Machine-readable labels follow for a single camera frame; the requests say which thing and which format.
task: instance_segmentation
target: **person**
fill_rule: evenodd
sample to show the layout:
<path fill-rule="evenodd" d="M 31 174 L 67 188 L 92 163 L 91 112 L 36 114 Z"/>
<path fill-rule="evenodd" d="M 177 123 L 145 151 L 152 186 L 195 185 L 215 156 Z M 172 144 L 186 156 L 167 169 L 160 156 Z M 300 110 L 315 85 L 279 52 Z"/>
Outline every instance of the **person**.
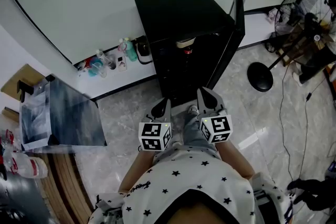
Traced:
<path fill-rule="evenodd" d="M 290 223 L 290 199 L 230 141 L 209 144 L 198 115 L 191 106 L 183 145 L 139 152 L 119 192 L 97 196 L 89 224 Z"/>
<path fill-rule="evenodd" d="M 331 21 L 333 22 L 336 17 L 336 0 L 326 0 L 325 3 L 331 9 Z M 305 65 L 296 63 L 299 73 L 293 72 L 292 76 L 298 85 L 302 86 L 325 66 L 336 61 L 336 23 L 332 24 L 329 37 L 333 41 L 327 42 L 326 46 L 314 54 Z"/>
<path fill-rule="evenodd" d="M 312 211 L 321 211 L 335 205 L 336 181 L 333 178 L 327 178 L 322 182 L 316 179 L 297 179 L 291 182 L 287 187 L 288 190 L 294 188 L 304 190 L 304 192 L 294 200 L 295 205 L 303 201 Z"/>

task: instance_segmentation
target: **marble floor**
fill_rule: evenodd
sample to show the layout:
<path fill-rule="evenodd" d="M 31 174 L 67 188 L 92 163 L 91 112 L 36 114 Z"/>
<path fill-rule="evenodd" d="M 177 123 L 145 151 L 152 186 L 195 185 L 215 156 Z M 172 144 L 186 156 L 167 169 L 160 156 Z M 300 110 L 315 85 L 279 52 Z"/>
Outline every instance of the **marble floor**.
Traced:
<path fill-rule="evenodd" d="M 233 143 L 256 171 L 269 174 L 285 189 L 291 179 L 287 171 L 289 157 L 282 145 L 279 108 L 286 68 L 280 64 L 272 69 L 274 85 L 266 93 L 252 88 L 246 77 L 250 63 L 260 61 L 270 65 L 275 59 L 276 56 L 263 45 L 237 51 L 214 91 L 223 98 L 228 113 L 232 115 Z M 291 65 L 284 78 L 281 118 L 285 145 L 291 155 L 290 171 L 297 178 L 306 137 L 306 96 L 323 80 L 324 75 L 320 73 L 299 87 L 291 76 L 295 68 Z M 108 146 L 76 154 L 81 177 L 92 202 L 98 193 L 117 191 L 138 153 L 139 121 L 145 109 L 160 97 L 158 81 L 151 80 L 98 101 Z M 307 103 L 307 116 L 307 151 L 301 178 L 323 179 L 324 171 L 333 159 L 327 157 L 328 150 L 336 141 L 336 110 L 326 81 Z M 182 118 L 182 113 L 173 118 L 175 133 L 181 133 Z M 335 153 L 332 148 L 329 155 Z M 324 223 L 327 218 L 325 213 L 312 212 L 303 206 L 295 214 L 294 223 Z"/>

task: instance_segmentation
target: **black star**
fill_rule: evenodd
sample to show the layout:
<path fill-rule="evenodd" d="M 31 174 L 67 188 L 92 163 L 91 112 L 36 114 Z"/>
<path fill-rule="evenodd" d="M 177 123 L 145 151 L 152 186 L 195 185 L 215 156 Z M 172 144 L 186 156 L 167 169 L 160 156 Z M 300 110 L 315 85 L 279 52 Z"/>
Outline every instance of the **black star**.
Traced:
<path fill-rule="evenodd" d="M 230 198 L 226 198 L 226 199 L 224 198 L 224 203 L 225 204 L 229 204 L 230 202 L 231 202 Z"/>
<path fill-rule="evenodd" d="M 178 171 L 173 171 L 172 175 L 178 176 L 178 175 L 180 175 L 180 173 Z"/>
<path fill-rule="evenodd" d="M 149 214 L 151 214 L 150 210 L 145 210 L 145 213 L 143 213 L 144 215 L 146 215 L 146 217 L 148 217 Z"/>

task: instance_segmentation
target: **black refrigerator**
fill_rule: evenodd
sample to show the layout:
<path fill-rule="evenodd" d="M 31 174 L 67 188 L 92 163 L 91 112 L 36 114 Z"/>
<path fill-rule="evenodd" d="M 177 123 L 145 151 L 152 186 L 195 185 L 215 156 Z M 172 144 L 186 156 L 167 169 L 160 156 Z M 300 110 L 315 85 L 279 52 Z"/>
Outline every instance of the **black refrigerator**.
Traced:
<path fill-rule="evenodd" d="M 162 95 L 176 106 L 212 89 L 245 35 L 243 0 L 135 0 Z"/>

